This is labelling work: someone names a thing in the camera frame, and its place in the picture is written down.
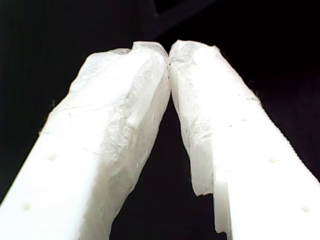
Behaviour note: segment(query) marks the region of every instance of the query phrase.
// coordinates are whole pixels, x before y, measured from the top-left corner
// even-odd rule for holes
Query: dark background
[[[143,14],[149,11],[142,7],[144,1],[152,0],[1,1],[0,200],[46,116],[65,97],[86,57],[130,48],[140,40],[159,42],[167,51],[178,39],[217,45],[319,180],[316,3],[207,1],[202,10],[180,19],[179,14],[187,12],[180,8],[184,0],[156,0],[158,15],[149,17]],[[151,24],[150,16],[157,21],[170,9],[175,12],[168,14],[166,22],[157,22],[158,27]],[[151,156],[116,217],[110,238],[226,239],[214,231],[212,195],[193,194],[172,100]]]

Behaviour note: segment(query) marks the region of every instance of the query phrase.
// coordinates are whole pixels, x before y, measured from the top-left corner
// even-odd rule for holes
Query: white plastic
[[[168,104],[155,42],[92,54],[49,114],[0,206],[1,240],[105,240]]]
[[[215,46],[177,41],[169,78],[196,195],[229,240],[319,240],[320,184]]]

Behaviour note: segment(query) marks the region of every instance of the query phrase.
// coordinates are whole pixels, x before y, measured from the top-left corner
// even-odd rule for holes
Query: white plastic jaw
[[[1,240],[108,239],[167,108],[167,66],[156,42],[87,58],[0,206]]]
[[[231,240],[320,239],[320,183],[215,46],[177,41],[169,78],[196,195]]]

